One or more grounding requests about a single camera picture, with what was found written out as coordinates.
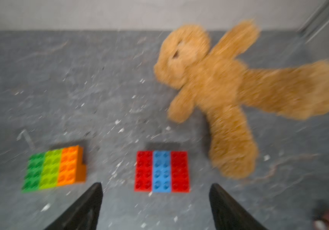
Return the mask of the orange long lego brick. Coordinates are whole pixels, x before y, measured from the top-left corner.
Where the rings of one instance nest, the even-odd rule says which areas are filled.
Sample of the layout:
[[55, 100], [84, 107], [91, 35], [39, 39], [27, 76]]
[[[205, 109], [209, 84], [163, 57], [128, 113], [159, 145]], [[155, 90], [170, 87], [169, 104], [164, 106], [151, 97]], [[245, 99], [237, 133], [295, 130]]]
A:
[[83, 164], [82, 147], [77, 145], [63, 148], [57, 186], [84, 183], [85, 181], [86, 165]]

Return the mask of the green long lego brick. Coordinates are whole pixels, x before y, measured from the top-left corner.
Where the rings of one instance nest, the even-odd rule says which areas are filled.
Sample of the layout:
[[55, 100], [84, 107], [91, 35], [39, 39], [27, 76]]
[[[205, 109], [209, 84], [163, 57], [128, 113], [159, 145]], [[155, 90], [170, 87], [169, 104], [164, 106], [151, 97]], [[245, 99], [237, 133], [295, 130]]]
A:
[[45, 155], [46, 153], [42, 152], [30, 156], [22, 186], [23, 193], [39, 190]]

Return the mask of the blue lego brick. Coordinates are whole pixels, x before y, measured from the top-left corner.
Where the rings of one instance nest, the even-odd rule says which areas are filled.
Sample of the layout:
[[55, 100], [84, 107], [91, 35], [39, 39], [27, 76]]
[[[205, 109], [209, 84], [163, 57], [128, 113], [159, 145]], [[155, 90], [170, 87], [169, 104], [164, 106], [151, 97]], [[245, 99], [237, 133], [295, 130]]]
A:
[[152, 191], [170, 193], [171, 188], [171, 153], [155, 150], [153, 152]]

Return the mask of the lime green lego brick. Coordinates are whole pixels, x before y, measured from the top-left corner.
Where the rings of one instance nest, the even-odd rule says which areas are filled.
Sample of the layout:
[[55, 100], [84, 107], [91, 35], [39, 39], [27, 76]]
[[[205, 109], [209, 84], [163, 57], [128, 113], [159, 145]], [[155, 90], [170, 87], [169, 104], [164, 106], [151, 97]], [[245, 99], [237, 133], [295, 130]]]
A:
[[48, 151], [43, 163], [39, 190], [57, 186], [62, 157], [62, 149]]

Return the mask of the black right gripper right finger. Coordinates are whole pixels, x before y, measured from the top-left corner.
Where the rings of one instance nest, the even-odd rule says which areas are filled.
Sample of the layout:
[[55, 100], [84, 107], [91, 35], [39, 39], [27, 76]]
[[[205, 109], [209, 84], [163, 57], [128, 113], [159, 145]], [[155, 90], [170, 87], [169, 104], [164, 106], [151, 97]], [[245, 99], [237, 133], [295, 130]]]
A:
[[217, 230], [266, 230], [217, 183], [211, 185], [209, 201]]

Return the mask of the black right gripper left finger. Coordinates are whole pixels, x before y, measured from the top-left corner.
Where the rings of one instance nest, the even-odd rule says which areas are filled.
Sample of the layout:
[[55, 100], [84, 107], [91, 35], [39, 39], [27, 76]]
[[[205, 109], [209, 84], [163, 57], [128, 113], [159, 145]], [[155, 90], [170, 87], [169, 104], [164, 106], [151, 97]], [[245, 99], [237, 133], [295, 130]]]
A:
[[46, 230], [95, 230], [103, 200], [101, 183], [94, 183]]

